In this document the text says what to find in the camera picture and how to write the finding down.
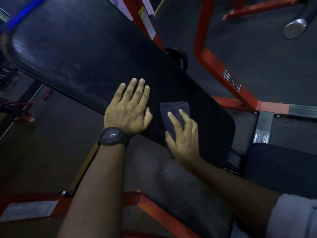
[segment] wristwatch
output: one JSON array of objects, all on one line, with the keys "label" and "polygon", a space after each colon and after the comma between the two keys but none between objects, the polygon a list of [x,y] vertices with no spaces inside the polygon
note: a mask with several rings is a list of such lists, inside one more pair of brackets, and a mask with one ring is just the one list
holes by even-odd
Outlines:
[{"label": "wristwatch", "polygon": [[123,144],[125,149],[128,147],[130,137],[121,128],[105,128],[98,139],[99,145],[112,146]]}]

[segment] forearm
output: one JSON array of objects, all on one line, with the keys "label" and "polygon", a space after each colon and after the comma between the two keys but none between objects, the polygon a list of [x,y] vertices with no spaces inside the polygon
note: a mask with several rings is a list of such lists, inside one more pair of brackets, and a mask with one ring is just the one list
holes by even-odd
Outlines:
[{"label": "forearm", "polygon": [[188,170],[223,198],[255,235],[265,236],[271,210],[281,193],[253,184],[202,159]]},{"label": "forearm", "polygon": [[78,187],[58,238],[120,237],[125,148],[101,146]]}]

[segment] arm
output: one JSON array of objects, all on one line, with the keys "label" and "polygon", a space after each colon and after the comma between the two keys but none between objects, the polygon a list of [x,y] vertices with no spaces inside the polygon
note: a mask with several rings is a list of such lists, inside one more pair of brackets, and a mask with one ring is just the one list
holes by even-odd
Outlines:
[{"label": "arm", "polygon": [[185,128],[168,113],[175,128],[176,142],[166,132],[166,142],[175,159],[224,199],[236,215],[257,235],[264,237],[272,209],[281,193],[253,184],[228,173],[199,156],[198,125],[180,110]]},{"label": "arm", "polygon": [[[150,88],[137,79],[121,84],[105,112],[105,128],[121,128],[129,136],[140,133],[152,120],[146,108]],[[83,177],[62,224],[58,238],[120,237],[125,148],[122,144],[100,146]]]}]

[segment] white sleeve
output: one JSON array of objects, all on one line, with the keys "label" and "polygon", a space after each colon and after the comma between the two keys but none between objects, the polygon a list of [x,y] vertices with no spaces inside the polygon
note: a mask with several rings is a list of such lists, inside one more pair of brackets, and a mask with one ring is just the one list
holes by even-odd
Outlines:
[{"label": "white sleeve", "polygon": [[317,200],[283,194],[267,225],[267,238],[316,238]]}]

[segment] person's left hand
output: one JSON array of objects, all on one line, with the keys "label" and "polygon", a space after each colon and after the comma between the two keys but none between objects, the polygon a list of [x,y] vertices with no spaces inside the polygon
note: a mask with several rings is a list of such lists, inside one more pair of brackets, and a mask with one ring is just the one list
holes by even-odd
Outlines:
[{"label": "person's left hand", "polygon": [[125,84],[122,83],[119,86],[105,112],[105,128],[121,128],[127,135],[133,136],[148,127],[153,118],[150,109],[146,107],[150,87],[146,86],[144,88],[145,80],[141,78],[133,94],[137,81],[136,78],[133,78],[124,94]]}]

